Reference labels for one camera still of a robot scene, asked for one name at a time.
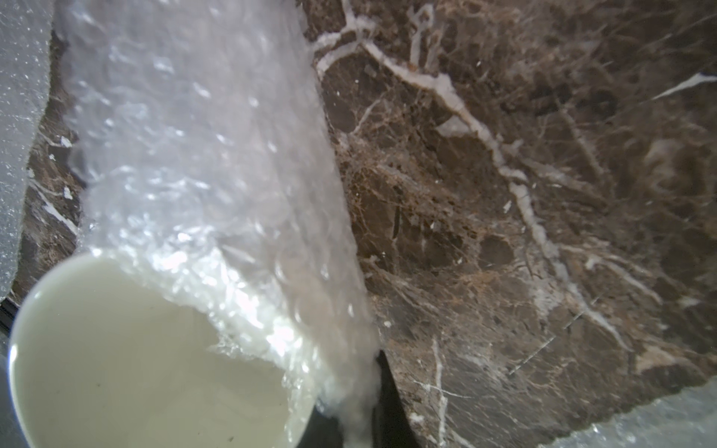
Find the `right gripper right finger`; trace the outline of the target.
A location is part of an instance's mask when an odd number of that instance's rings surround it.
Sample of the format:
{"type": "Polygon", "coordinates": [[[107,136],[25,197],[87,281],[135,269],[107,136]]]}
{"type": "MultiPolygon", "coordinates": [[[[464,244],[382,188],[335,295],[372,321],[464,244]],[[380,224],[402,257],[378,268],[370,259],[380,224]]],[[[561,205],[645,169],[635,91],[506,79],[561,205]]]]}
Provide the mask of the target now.
{"type": "Polygon", "coordinates": [[[373,448],[420,448],[383,350],[376,361],[381,373],[381,388],[372,414],[373,448]]]}

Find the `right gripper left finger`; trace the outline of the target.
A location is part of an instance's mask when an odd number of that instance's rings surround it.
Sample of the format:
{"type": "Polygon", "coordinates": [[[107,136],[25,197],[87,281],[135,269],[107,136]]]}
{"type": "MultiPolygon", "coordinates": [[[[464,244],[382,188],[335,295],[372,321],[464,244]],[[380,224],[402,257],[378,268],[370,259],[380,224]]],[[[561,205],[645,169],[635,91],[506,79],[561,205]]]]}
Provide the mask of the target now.
{"type": "Polygon", "coordinates": [[[314,407],[296,448],[343,448],[340,422],[314,407]]]}

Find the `cream white bowl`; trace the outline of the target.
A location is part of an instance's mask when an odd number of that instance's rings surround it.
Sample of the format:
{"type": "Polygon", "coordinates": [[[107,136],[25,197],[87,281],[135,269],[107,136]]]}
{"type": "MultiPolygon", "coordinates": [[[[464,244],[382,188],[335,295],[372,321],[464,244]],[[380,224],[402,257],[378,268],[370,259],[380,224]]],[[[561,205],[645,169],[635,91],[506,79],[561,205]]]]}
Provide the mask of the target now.
{"type": "Polygon", "coordinates": [[[291,447],[313,408],[263,360],[213,351],[218,334],[108,259],[68,259],[25,297],[9,385],[33,447],[291,447]]]}

